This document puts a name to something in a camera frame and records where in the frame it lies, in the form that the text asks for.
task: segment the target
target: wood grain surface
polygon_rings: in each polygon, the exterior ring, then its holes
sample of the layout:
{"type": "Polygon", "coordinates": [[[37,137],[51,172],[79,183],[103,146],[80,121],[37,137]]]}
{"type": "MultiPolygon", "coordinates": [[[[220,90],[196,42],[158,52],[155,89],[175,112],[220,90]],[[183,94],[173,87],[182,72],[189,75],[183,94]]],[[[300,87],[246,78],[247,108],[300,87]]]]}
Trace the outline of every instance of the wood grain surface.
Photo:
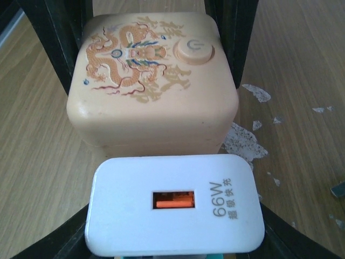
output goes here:
{"type": "MultiPolygon", "coordinates": [[[[94,1],[95,15],[155,11],[204,12],[204,5],[94,1]]],[[[263,123],[254,132],[269,152],[254,161],[262,202],[341,257],[345,200],[329,188],[345,180],[344,28],[344,1],[260,0],[243,84],[272,99],[260,103],[241,87],[236,118],[250,131],[254,120],[263,123]]],[[[0,89],[0,258],[10,258],[88,202],[98,162],[67,118],[67,96],[26,17],[0,49],[0,89]]]]}

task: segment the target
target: charger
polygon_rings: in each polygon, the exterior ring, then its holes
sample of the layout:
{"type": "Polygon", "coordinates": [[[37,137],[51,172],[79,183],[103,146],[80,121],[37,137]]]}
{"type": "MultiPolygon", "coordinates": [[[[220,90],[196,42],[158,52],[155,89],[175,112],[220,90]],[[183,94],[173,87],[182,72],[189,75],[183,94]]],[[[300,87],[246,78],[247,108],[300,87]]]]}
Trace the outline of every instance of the charger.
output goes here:
{"type": "Polygon", "coordinates": [[[112,158],[95,172],[85,239],[97,256],[248,253],[264,235],[253,173],[239,156],[112,158]]]}

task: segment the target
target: beige plastic device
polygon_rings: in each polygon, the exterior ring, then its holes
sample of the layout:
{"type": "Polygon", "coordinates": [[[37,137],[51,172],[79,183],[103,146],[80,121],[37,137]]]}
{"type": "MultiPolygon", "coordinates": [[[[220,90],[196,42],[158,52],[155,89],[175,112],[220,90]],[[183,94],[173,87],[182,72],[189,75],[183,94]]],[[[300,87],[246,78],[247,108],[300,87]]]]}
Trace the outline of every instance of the beige plastic device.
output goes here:
{"type": "Polygon", "coordinates": [[[217,153],[237,108],[211,17],[103,15],[86,25],[67,114],[103,160],[217,153]]]}

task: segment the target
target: round button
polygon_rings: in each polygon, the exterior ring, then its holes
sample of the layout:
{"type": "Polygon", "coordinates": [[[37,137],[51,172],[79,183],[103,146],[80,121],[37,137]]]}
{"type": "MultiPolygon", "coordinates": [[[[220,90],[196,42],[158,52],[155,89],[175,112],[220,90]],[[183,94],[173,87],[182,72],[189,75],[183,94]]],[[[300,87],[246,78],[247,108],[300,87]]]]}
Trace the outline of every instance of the round button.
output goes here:
{"type": "Polygon", "coordinates": [[[177,43],[176,55],[190,65],[201,65],[210,60],[212,45],[205,39],[185,38],[177,43]]]}

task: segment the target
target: usb port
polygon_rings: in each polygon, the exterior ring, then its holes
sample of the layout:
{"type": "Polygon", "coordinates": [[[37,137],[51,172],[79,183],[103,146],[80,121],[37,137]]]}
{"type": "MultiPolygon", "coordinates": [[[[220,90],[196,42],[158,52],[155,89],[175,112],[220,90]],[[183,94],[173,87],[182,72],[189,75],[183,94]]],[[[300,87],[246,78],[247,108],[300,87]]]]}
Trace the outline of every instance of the usb port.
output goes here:
{"type": "Polygon", "coordinates": [[[153,193],[154,209],[195,208],[194,192],[153,193]]]}

